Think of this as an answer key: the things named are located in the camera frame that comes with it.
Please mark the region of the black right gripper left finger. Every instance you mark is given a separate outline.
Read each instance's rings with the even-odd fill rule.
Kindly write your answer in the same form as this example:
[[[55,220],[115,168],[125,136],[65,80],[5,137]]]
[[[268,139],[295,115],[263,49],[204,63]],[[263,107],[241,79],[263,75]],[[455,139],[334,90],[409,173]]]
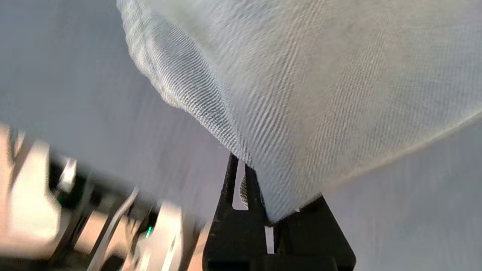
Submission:
[[[205,271],[266,271],[266,214],[255,170],[245,168],[247,210],[233,207],[239,159],[231,154],[206,245]]]

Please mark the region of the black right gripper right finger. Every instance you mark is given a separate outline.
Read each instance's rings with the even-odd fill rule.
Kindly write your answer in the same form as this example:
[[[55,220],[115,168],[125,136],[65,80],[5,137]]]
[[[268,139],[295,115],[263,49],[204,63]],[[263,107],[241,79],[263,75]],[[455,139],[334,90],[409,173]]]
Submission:
[[[276,271],[352,271],[356,256],[324,197],[274,227]]]

